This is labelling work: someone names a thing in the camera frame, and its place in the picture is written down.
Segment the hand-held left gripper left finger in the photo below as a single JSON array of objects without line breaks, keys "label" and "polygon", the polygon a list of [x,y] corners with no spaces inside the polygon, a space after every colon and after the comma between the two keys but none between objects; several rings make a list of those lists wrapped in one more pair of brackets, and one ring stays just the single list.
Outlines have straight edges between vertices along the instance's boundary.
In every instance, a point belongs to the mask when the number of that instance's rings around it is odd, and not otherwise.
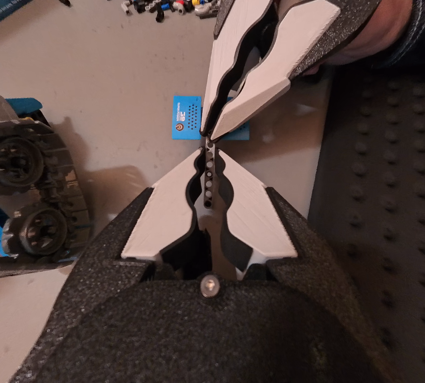
[{"label": "hand-held left gripper left finger", "polygon": [[195,202],[201,194],[204,148],[198,148],[155,184],[121,258],[165,261],[197,227]]}]

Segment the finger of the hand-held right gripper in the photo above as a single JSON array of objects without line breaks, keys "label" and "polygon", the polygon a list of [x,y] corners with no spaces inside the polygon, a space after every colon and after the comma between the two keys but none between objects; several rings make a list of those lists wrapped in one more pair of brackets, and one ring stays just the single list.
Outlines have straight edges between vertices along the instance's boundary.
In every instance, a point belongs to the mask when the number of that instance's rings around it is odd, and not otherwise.
[{"label": "finger of the hand-held right gripper", "polygon": [[200,134],[211,136],[218,116],[223,111],[227,94],[241,77],[259,22],[270,8],[272,0],[234,0],[213,41]]},{"label": "finger of the hand-held right gripper", "polygon": [[291,7],[280,21],[274,44],[265,58],[246,75],[242,88],[222,109],[211,140],[237,129],[290,88],[290,75],[340,14],[327,0]]}]

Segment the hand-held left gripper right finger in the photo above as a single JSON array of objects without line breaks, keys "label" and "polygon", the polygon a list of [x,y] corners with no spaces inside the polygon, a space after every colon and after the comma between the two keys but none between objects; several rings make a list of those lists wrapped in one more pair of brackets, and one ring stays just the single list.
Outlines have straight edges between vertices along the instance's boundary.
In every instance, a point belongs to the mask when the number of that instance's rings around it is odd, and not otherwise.
[{"label": "hand-held left gripper right finger", "polygon": [[268,187],[221,150],[215,152],[218,193],[224,202],[221,250],[237,272],[297,251]]}]

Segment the blue curved panels beam assembly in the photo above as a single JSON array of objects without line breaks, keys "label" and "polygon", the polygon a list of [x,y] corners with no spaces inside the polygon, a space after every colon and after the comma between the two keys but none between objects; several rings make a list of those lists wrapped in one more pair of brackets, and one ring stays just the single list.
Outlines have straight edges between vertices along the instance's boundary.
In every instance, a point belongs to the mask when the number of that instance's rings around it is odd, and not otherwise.
[{"label": "blue curved panels beam assembly", "polygon": [[[199,133],[201,125],[201,98],[194,96],[174,96],[173,116],[172,116],[172,137],[174,140],[201,140]],[[205,158],[205,144],[196,149],[180,164],[158,180],[152,188],[153,197],[165,200],[170,197],[170,210],[177,212],[179,216],[186,216],[191,219],[195,215],[195,202],[199,196],[204,196],[203,205],[206,209],[211,209],[214,199],[214,185],[206,187],[205,192],[210,192],[212,196],[203,194],[203,185],[200,183],[200,176],[206,171],[211,177],[206,176],[205,182],[212,181],[215,170],[222,172],[226,166],[227,156],[219,151],[215,151],[215,159]]]}]

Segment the blue grey tracked toy robot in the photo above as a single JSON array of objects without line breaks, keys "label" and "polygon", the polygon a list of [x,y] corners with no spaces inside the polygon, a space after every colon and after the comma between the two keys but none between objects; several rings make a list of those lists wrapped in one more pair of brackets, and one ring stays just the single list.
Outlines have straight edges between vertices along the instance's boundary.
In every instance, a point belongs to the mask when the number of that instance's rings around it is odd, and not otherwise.
[{"label": "blue grey tracked toy robot", "polygon": [[0,194],[34,194],[11,213],[1,208],[1,278],[75,262],[91,232],[71,154],[41,108],[1,97]]}]

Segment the grey desk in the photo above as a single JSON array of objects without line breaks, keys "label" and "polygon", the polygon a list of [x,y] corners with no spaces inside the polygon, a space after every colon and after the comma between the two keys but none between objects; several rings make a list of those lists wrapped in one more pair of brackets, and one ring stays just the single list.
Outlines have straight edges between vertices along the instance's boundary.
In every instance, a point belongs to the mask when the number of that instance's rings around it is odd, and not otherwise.
[{"label": "grey desk", "polygon": [[[201,144],[172,140],[174,95],[204,97],[214,19],[125,15],[123,0],[34,0],[0,25],[1,95],[33,97],[75,163],[95,237]],[[294,84],[220,147],[307,217],[332,71]],[[1,382],[40,335],[71,267],[1,279]]]}]

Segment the person's right hand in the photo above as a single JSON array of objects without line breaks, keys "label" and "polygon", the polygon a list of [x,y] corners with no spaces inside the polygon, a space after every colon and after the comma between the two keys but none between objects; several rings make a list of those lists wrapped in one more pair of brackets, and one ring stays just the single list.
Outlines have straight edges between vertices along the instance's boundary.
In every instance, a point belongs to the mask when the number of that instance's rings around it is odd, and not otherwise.
[{"label": "person's right hand", "polygon": [[386,50],[405,32],[411,18],[413,0],[382,0],[359,35],[335,55],[304,72],[311,75],[326,63],[342,66]]}]

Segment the black dimpled pad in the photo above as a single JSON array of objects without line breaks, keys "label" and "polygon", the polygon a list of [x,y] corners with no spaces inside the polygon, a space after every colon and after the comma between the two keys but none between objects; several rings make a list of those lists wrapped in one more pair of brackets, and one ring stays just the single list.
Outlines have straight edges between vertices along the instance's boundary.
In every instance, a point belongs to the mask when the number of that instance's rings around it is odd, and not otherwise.
[{"label": "black dimpled pad", "polygon": [[309,222],[406,382],[424,382],[424,66],[337,69]]}]

